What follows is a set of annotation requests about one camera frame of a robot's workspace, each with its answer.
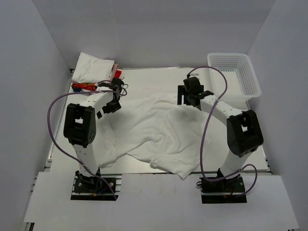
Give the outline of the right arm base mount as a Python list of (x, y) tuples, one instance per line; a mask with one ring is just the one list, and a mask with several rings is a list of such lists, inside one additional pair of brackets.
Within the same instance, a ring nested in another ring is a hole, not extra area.
[(210, 182), (203, 177), (196, 186), (201, 190), (202, 204), (244, 204), (247, 203), (245, 186), (240, 173), (229, 179)]

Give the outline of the white t shirt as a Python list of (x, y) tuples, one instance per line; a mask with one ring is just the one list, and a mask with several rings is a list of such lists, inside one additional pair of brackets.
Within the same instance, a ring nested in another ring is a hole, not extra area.
[(75, 83), (98, 83), (107, 80), (112, 71), (114, 60), (100, 59), (81, 52), (73, 73)]
[[(96, 123), (96, 162), (109, 167), (129, 154), (184, 179), (200, 166), (207, 117), (192, 106), (177, 105), (174, 94), (123, 100), (118, 111), (103, 115)], [(228, 151), (226, 128), (211, 118), (204, 142), (204, 169), (218, 169)]]

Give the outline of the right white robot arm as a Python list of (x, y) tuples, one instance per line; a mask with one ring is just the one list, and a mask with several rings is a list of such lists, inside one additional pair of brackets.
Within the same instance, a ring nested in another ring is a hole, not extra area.
[[(256, 113), (253, 110), (243, 111), (230, 106), (216, 97), (214, 93), (205, 91), (196, 77), (186, 78), (183, 85), (178, 86), (178, 105), (191, 105), (208, 113), (200, 146), (200, 168), (203, 178), (209, 182), (232, 179), (245, 169), (246, 159), (264, 142)], [(218, 169), (219, 177), (210, 179), (205, 176), (203, 168), (203, 150), (205, 135), (210, 119), (214, 117), (226, 126), (228, 155)]]

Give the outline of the red printed t shirt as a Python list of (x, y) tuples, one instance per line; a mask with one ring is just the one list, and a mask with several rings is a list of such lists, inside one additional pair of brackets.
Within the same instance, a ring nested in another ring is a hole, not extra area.
[(123, 87), (125, 83), (118, 77), (116, 71), (113, 73), (111, 69), (104, 70), (74, 70), (72, 75), (71, 88), (73, 92), (96, 91), (99, 86), (108, 84), (118, 84)]

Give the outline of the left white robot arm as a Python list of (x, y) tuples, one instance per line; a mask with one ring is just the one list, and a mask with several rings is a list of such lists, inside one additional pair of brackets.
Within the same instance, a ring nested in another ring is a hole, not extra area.
[(93, 150), (96, 137), (96, 121), (104, 114), (114, 113), (121, 108), (120, 97), (125, 83), (114, 78), (111, 82), (102, 82), (96, 93), (91, 93), (79, 103), (70, 103), (66, 109), (64, 137), (74, 148), (80, 163), (80, 174), (91, 177), (100, 175)]

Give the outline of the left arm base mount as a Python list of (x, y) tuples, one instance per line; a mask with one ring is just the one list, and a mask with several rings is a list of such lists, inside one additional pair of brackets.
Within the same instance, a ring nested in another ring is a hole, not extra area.
[(106, 182), (95, 177), (84, 177), (75, 172), (70, 200), (116, 201), (121, 189), (121, 175), (105, 175)]

